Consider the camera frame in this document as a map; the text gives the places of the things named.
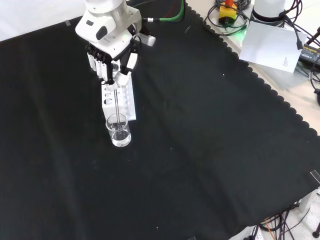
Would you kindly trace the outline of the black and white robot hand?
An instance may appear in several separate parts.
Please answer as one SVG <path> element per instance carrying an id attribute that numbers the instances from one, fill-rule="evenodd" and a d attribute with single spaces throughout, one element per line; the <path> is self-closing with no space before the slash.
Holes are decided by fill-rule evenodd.
<path id="1" fill-rule="evenodd" d="M 129 34 L 127 39 L 115 38 L 115 44 L 107 51 L 89 43 L 85 46 L 90 70 L 107 91 L 114 91 L 128 85 L 138 61 L 141 37 Z"/>

